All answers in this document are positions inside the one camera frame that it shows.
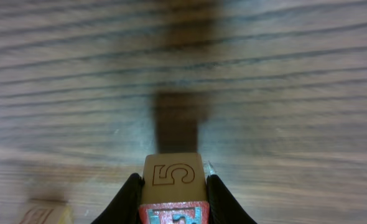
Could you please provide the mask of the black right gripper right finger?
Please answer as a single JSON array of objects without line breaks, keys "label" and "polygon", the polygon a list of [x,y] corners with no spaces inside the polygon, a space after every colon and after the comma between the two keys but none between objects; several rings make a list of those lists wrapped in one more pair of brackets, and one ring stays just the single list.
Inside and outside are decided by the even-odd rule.
[{"label": "black right gripper right finger", "polygon": [[257,224],[216,174],[207,177],[207,195],[210,204],[209,223]]}]

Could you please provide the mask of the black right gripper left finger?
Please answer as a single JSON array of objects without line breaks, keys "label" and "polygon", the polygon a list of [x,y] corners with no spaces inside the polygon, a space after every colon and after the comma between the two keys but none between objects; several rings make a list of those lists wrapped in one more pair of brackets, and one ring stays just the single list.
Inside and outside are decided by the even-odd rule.
[{"label": "black right gripper left finger", "polygon": [[91,224],[141,224],[139,206],[144,179],[131,174],[109,205]]}]

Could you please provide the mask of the red E wooden block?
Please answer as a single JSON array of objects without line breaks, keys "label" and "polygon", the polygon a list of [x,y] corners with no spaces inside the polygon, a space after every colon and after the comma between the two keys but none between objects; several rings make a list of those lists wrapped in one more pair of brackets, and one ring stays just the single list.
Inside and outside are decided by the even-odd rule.
[{"label": "red E wooden block", "polygon": [[144,224],[207,224],[205,173],[200,154],[152,154],[146,157],[142,175],[139,216]]}]

